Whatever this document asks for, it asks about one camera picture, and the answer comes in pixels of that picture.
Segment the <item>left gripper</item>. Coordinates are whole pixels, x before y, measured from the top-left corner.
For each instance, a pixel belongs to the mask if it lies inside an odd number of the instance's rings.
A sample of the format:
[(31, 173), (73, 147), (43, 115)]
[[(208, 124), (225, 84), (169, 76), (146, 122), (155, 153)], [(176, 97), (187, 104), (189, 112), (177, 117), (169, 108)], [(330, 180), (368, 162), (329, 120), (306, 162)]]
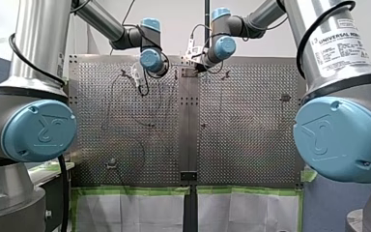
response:
[(145, 97), (149, 95), (150, 87), (149, 87), (148, 79), (146, 77), (143, 78), (143, 83), (137, 87), (137, 90), (141, 97)]

